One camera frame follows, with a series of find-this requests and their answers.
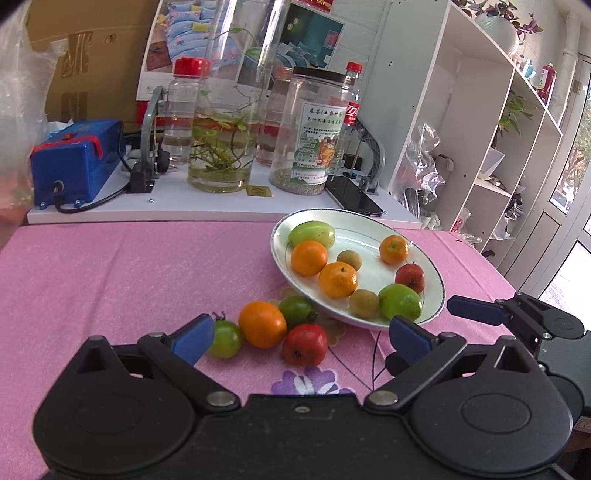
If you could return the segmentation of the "oblong green fruit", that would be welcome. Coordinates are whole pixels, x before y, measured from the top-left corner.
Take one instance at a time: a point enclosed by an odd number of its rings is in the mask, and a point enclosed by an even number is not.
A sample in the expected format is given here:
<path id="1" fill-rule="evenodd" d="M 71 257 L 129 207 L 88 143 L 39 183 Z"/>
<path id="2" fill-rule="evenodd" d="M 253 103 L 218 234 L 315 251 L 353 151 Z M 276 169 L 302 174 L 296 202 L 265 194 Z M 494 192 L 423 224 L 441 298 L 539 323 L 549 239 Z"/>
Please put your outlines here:
<path id="1" fill-rule="evenodd" d="M 288 241 L 293 247 L 305 241 L 315 241 L 329 250 L 335 245 L 335 229 L 322 221 L 307 221 L 290 231 Z"/>

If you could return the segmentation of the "potted plant on shelf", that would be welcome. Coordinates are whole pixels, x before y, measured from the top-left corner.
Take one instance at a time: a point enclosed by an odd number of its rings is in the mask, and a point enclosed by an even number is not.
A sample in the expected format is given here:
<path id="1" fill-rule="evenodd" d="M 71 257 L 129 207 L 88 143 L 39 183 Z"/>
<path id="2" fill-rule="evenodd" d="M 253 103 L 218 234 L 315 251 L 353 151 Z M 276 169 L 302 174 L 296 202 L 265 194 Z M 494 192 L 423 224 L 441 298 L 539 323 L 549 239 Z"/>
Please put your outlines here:
<path id="1" fill-rule="evenodd" d="M 485 31 L 508 55 L 515 54 L 528 36 L 544 31 L 533 13 L 522 22 L 512 1 L 454 1 L 454 4 Z"/>

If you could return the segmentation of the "tall glass plant vase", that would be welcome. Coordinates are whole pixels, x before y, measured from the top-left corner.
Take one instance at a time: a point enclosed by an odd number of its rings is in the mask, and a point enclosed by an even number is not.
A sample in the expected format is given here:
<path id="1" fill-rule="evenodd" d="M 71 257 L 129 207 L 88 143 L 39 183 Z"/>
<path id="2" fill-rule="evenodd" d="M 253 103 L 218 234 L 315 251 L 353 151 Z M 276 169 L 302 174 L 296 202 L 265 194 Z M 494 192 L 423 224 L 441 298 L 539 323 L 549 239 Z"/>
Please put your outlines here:
<path id="1" fill-rule="evenodd" d="M 233 14 L 235 1 L 218 3 L 214 31 L 218 30 L 219 17 L 228 20 Z M 273 21 L 286 18 L 287 1 L 272 2 L 277 10 Z M 271 71 L 266 54 L 260 55 L 256 72 L 238 81 L 222 78 L 221 72 L 211 70 L 209 61 L 209 73 L 201 80 L 193 118 L 187 167 L 187 181 L 192 187 L 211 193 L 245 189 L 252 173 Z"/>

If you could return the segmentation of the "wall poster calendar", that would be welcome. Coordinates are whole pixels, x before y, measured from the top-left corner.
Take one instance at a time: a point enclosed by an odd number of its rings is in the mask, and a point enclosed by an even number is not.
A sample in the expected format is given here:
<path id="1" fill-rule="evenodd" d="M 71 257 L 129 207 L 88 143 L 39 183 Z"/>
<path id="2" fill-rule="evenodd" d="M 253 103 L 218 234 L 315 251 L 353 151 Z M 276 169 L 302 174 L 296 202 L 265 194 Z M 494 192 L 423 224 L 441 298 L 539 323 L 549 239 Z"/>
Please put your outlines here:
<path id="1" fill-rule="evenodd" d="M 228 20 L 219 17 L 216 1 L 162 1 L 156 10 L 139 74 L 138 101 L 172 80 L 180 58 L 208 58 L 211 70 L 228 80 L 246 80 L 259 57 L 280 67 L 327 69 L 346 24 L 329 14 L 330 1 L 287 1 L 286 18 L 274 22 L 272 1 L 235 1 Z"/>

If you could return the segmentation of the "grey metal bracket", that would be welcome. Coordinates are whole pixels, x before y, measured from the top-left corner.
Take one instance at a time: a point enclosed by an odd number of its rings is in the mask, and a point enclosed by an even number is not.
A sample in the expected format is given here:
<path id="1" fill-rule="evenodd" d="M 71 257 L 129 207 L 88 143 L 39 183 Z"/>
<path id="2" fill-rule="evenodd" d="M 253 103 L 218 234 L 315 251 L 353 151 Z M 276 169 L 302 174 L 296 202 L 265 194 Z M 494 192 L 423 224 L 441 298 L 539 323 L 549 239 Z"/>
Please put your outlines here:
<path id="1" fill-rule="evenodd" d="M 356 119 L 346 143 L 346 177 L 356 180 L 363 192 L 375 194 L 385 166 L 386 154 L 383 144 L 360 118 Z"/>
<path id="2" fill-rule="evenodd" d="M 169 154 L 157 141 L 157 117 L 164 111 L 164 88 L 157 86 L 147 103 L 140 130 L 140 156 L 131 168 L 127 192 L 150 193 L 156 180 L 169 167 Z"/>

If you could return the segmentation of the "orange mandarin with stem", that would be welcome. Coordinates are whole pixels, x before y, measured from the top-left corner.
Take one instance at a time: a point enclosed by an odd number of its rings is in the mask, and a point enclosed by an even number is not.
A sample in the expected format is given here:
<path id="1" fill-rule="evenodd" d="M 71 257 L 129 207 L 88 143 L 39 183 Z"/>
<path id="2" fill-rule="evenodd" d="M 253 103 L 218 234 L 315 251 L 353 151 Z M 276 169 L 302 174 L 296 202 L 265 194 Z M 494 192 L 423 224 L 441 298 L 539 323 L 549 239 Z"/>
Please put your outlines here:
<path id="1" fill-rule="evenodd" d="M 355 268 L 345 262 L 332 262 L 318 274 L 318 286 L 322 293 L 332 299 L 344 299 L 358 288 L 359 280 Z"/>

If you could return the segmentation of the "brown kiwi fruit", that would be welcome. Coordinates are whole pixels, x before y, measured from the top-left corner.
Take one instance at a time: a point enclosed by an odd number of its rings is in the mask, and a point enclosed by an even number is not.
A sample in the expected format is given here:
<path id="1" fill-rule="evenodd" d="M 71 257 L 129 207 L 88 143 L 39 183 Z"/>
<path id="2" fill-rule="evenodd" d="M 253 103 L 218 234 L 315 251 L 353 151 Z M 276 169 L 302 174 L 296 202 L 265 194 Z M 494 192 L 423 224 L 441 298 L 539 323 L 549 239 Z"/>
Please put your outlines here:
<path id="1" fill-rule="evenodd" d="M 356 271 L 359 271 L 363 266 L 362 257 L 358 252 L 353 250 L 344 250 L 342 252 L 339 252 L 339 255 L 337 256 L 337 261 L 352 266 L 353 269 L 355 269 Z"/>
<path id="2" fill-rule="evenodd" d="M 380 312 L 379 297 L 370 290 L 358 289 L 349 297 L 349 311 L 365 320 L 374 319 Z"/>

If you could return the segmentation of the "black smartphone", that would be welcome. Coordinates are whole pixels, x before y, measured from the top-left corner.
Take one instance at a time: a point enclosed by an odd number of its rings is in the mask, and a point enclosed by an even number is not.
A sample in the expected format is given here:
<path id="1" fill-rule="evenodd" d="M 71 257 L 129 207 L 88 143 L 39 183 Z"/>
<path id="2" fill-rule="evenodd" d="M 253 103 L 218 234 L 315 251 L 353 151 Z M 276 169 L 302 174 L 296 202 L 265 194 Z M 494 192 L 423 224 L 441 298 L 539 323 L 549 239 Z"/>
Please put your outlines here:
<path id="1" fill-rule="evenodd" d="M 325 182 L 325 191 L 342 209 L 373 217 L 382 217 L 385 214 L 385 211 L 349 178 L 329 176 Z"/>

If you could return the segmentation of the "plastic bag with fruit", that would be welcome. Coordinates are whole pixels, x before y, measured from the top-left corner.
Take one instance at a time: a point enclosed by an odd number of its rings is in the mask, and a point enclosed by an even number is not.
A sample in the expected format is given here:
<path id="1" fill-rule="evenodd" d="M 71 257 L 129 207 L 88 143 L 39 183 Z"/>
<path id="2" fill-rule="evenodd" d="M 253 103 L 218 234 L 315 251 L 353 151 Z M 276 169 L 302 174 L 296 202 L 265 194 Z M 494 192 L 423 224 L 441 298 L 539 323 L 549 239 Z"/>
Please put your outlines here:
<path id="1" fill-rule="evenodd" d="M 32 3 L 22 1 L 1 22 L 1 216 L 33 203 L 29 157 L 49 137 L 45 105 L 65 39 L 33 49 L 27 21 Z"/>

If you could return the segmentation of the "white shelf unit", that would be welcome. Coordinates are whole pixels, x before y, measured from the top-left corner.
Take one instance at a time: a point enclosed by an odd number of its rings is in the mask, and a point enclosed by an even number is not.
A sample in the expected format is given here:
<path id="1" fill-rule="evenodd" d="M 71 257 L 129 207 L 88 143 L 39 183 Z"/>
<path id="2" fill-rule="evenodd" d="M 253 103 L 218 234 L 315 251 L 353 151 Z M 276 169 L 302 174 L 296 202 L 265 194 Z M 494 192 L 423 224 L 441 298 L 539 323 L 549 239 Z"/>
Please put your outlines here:
<path id="1" fill-rule="evenodd" d="M 360 119 L 381 141 L 387 192 L 417 124 L 433 127 L 449 158 L 435 201 L 444 229 L 464 209 L 477 249 L 499 265 L 542 191 L 562 133 L 534 87 L 494 40 L 450 1 L 392 1 L 366 77 Z"/>

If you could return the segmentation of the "dark green fruit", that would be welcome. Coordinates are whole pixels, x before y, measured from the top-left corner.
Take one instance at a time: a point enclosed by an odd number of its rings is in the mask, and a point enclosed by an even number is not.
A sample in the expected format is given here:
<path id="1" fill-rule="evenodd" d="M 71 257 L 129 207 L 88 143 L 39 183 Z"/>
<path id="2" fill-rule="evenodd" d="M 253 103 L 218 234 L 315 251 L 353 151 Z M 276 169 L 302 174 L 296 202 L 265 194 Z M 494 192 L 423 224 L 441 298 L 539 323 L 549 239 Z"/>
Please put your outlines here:
<path id="1" fill-rule="evenodd" d="M 283 299 L 277 308 L 283 314 L 288 330 L 294 329 L 301 324 L 314 323 L 318 316 L 311 301 L 301 296 Z"/>

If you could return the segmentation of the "cola bottle red cap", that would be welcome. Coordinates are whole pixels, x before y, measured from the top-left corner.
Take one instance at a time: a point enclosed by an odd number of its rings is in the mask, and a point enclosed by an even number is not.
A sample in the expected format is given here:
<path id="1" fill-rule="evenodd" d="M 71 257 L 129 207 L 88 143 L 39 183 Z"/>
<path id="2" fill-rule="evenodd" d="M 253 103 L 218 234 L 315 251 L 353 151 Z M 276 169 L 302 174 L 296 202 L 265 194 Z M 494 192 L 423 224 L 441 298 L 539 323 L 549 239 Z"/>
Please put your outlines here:
<path id="1" fill-rule="evenodd" d="M 335 146 L 335 156 L 331 165 L 332 175 L 335 175 L 335 173 L 339 171 L 339 168 L 342 167 L 342 164 L 344 163 L 342 158 L 344 158 L 346 147 L 348 147 L 349 141 L 351 141 L 353 132 L 355 131 L 356 117 L 358 117 L 360 110 L 361 95 L 359 83 L 362 73 L 362 64 L 353 61 L 349 61 L 349 63 L 346 64 L 346 78 L 351 82 L 351 94 L 349 95 L 349 104 L 346 108 L 346 116 L 342 123 L 342 130 L 341 133 L 339 133 L 339 139 Z"/>

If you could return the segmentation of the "small red apple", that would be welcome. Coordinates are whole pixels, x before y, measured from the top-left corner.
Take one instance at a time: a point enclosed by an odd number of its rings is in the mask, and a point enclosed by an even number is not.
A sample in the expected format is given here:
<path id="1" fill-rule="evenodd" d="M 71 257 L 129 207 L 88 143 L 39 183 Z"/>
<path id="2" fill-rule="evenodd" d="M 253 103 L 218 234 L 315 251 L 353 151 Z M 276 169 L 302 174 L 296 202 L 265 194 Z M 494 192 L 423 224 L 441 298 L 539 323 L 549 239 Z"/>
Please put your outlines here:
<path id="1" fill-rule="evenodd" d="M 394 282 L 405 285 L 417 294 L 421 294 L 425 290 L 425 272 L 416 263 L 405 264 L 397 270 Z"/>

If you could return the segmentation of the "red can on shelf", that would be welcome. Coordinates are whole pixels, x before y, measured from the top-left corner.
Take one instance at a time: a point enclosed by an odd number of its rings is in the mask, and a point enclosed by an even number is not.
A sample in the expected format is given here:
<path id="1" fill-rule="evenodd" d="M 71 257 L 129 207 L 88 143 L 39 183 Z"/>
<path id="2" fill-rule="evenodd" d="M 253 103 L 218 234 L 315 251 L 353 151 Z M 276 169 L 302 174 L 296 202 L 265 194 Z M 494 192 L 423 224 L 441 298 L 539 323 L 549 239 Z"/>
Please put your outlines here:
<path id="1" fill-rule="evenodd" d="M 540 74 L 538 86 L 536 87 L 536 92 L 539 99 L 542 103 L 547 106 L 549 104 L 555 80 L 557 76 L 557 71 L 554 68 L 552 63 L 548 63 L 543 66 L 542 72 Z"/>

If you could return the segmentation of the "green apple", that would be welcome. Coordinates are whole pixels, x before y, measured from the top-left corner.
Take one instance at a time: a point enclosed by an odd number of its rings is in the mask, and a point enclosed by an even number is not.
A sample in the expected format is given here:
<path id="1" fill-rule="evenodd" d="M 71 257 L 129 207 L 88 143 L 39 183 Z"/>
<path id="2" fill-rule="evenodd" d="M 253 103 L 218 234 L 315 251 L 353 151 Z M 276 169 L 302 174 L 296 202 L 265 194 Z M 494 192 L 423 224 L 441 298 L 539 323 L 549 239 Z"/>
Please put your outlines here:
<path id="1" fill-rule="evenodd" d="M 396 316 L 416 321 L 422 315 L 421 297 L 404 284 L 390 284 L 379 293 L 380 310 L 384 318 L 392 320 Z"/>

